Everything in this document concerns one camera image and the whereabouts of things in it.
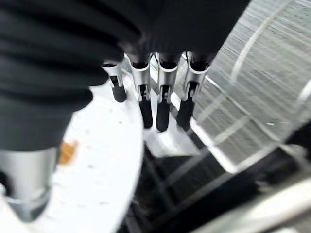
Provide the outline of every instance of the white table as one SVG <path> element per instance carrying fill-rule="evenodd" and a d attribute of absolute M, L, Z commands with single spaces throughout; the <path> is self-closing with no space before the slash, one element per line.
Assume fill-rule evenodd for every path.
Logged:
<path fill-rule="evenodd" d="M 93 88 L 93 102 L 74 115 L 64 139 L 78 141 L 76 157 L 69 165 L 58 166 L 51 201 L 37 221 L 26 225 L 29 232 L 113 233 L 118 229 L 138 182 L 143 152 L 142 118 L 129 85 L 125 83 L 125 103 L 113 99 L 108 83 Z M 1 209 L 0 216 L 1 222 L 14 218 L 1 215 Z"/>

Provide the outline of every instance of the black fingertip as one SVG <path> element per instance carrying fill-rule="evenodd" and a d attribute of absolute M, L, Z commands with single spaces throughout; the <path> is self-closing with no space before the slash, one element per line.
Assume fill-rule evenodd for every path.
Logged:
<path fill-rule="evenodd" d="M 170 105 L 166 101 L 162 101 L 157 105 L 156 112 L 156 128 L 160 132 L 167 130 L 170 119 Z"/>
<path fill-rule="evenodd" d="M 194 102 L 191 97 L 188 97 L 186 101 L 180 102 L 180 109 L 177 115 L 177 125 L 182 127 L 185 131 L 190 128 L 190 119 L 194 110 Z"/>
<path fill-rule="evenodd" d="M 113 93 L 115 100 L 119 103 L 123 103 L 127 98 L 127 95 L 126 95 L 126 92 L 124 89 L 124 85 L 123 86 L 118 86 L 118 85 L 114 86 L 112 88 L 112 93 Z"/>
<path fill-rule="evenodd" d="M 139 102 L 139 107 L 142 114 L 144 128 L 150 129 L 153 124 L 150 100 L 147 100 L 146 97 L 142 97 L 142 101 Z"/>

